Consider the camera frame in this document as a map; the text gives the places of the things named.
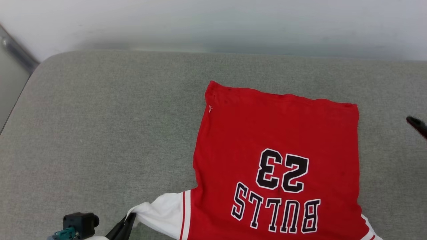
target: black object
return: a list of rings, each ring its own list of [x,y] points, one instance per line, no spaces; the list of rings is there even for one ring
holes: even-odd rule
[[[95,235],[95,227],[99,225],[99,218],[93,213],[73,213],[64,216],[64,229],[74,228],[79,233],[78,239],[86,239]]]
[[[136,213],[129,214],[128,218],[125,216],[105,237],[109,240],[129,240],[135,217]]]
[[[406,121],[427,139],[427,126],[423,121],[412,116],[407,116]]]

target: t-shirt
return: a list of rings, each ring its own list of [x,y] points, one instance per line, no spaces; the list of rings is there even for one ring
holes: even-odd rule
[[[132,208],[180,240],[381,240],[357,203],[357,105],[210,82],[198,186]]]

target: gray cushion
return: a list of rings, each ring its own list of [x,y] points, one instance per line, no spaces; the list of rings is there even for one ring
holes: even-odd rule
[[[0,135],[2,239],[45,239],[94,212],[196,186],[192,156],[210,80],[359,105],[363,213],[388,240],[427,236],[427,63],[204,53],[56,55],[28,81]],[[132,239],[169,239],[145,226]]]

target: white background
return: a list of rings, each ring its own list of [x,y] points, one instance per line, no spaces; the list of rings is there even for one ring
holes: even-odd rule
[[[427,0],[0,0],[43,61],[80,49],[427,60]]]

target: white stripe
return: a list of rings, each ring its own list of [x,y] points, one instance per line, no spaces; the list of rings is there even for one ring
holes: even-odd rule
[[[371,240],[373,236],[375,236],[374,240],[383,240],[381,237],[376,235],[375,231],[372,229],[372,226],[368,221],[368,218],[366,218],[363,214],[362,218],[366,221],[366,225],[369,227],[369,232],[361,240]]]
[[[190,230],[190,219],[191,219],[191,190],[184,192],[185,198],[185,216],[184,216],[184,230],[182,232],[182,240],[187,240],[188,232]]]

